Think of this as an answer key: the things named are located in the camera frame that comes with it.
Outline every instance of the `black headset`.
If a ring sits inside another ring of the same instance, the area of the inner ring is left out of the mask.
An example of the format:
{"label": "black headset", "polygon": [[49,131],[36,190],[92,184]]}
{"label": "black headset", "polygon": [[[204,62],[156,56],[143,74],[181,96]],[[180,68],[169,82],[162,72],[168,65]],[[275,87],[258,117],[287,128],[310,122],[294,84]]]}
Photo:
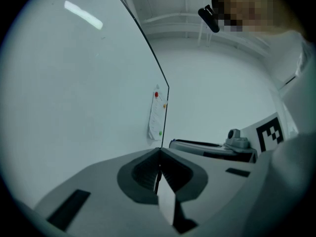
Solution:
{"label": "black headset", "polygon": [[218,19],[215,19],[216,14],[209,4],[204,8],[199,9],[198,14],[214,33],[219,32]]}

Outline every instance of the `paper note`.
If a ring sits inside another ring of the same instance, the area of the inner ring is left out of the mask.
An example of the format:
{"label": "paper note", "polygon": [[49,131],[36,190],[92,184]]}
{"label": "paper note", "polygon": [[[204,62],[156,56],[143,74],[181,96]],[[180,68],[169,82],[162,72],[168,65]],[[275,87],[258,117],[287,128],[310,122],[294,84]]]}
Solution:
{"label": "paper note", "polygon": [[152,110],[149,119],[149,137],[161,140],[167,100],[158,89],[153,92]]}

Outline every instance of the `white wall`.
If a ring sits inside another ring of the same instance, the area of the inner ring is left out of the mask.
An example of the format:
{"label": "white wall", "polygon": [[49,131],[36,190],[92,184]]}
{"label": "white wall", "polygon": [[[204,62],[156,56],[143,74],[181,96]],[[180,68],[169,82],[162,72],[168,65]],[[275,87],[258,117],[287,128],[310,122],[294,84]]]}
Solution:
{"label": "white wall", "polygon": [[150,40],[170,85],[164,146],[172,139],[223,143],[276,111],[265,67],[233,47],[196,39]]}
{"label": "white wall", "polygon": [[65,1],[32,0],[0,57],[1,174],[29,207],[93,163],[161,146],[148,123],[168,87],[134,20],[120,0],[68,0],[99,30]]}
{"label": "white wall", "polygon": [[264,65],[276,86],[280,88],[295,74],[302,52],[301,37],[290,31],[266,39],[270,43],[271,55],[264,59]]}

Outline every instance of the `white plastic surface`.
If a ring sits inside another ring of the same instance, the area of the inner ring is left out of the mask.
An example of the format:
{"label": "white plastic surface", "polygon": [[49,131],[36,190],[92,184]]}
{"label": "white plastic surface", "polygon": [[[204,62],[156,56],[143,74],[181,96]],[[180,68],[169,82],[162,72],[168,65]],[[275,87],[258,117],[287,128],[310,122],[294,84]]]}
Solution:
{"label": "white plastic surface", "polygon": [[120,0],[31,0],[0,65],[1,170],[26,205],[88,165],[161,146],[148,123],[153,89],[168,87]]}

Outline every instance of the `black slot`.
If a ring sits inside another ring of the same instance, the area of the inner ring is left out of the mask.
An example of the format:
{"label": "black slot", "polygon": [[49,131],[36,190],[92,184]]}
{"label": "black slot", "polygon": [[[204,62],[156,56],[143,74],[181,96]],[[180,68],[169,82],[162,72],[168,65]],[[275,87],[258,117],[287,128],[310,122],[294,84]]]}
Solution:
{"label": "black slot", "polygon": [[252,154],[238,154],[235,156],[228,156],[228,155],[220,155],[220,154],[213,154],[209,152],[204,152],[203,156],[215,158],[215,159],[222,159],[222,160],[233,160],[233,161],[243,161],[243,162],[249,162],[251,159]]}
{"label": "black slot", "polygon": [[190,140],[176,140],[176,141],[191,143],[191,144],[196,144],[196,145],[201,145],[201,146],[207,146],[207,147],[215,147],[215,148],[221,147],[221,145],[219,144],[213,144],[213,143],[207,143],[207,142],[190,141]]}
{"label": "black slot", "polygon": [[90,192],[76,190],[57,208],[47,221],[60,230],[65,231],[90,194]]}
{"label": "black slot", "polygon": [[231,174],[235,174],[238,176],[243,176],[243,177],[248,177],[250,175],[249,171],[240,170],[240,169],[236,169],[236,168],[228,168],[226,170],[226,172],[231,173]]}
{"label": "black slot", "polygon": [[292,77],[285,85],[289,84],[291,81],[293,81],[295,77]]}
{"label": "black slot", "polygon": [[176,199],[176,204],[174,208],[173,216],[173,227],[178,231],[178,233],[183,234],[188,230],[191,230],[194,227],[197,227],[198,224],[191,220],[187,219],[183,213],[181,203]]}
{"label": "black slot", "polygon": [[159,170],[158,175],[157,175],[157,180],[156,180],[156,185],[155,185],[155,194],[157,195],[158,192],[158,187],[159,187],[159,182],[161,180],[162,172]]}

